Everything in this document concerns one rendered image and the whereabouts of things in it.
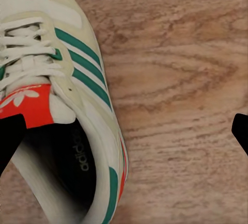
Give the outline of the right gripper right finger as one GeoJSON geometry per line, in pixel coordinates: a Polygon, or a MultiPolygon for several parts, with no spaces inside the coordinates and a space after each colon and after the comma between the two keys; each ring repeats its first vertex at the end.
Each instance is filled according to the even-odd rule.
{"type": "Polygon", "coordinates": [[[248,116],[237,113],[231,131],[248,155],[248,116]]]}

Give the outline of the gym shoe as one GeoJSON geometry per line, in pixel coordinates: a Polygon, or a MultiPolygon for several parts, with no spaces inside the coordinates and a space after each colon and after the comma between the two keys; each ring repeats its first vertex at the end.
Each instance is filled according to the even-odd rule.
{"type": "Polygon", "coordinates": [[[91,24],[75,0],[0,0],[0,119],[23,114],[11,161],[51,224],[109,224],[129,173],[91,24]]]}

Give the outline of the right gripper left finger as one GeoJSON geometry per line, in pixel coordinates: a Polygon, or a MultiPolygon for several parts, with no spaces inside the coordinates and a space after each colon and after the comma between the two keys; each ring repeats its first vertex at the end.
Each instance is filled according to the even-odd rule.
{"type": "Polygon", "coordinates": [[[0,119],[0,175],[27,133],[23,114],[0,119]]]}

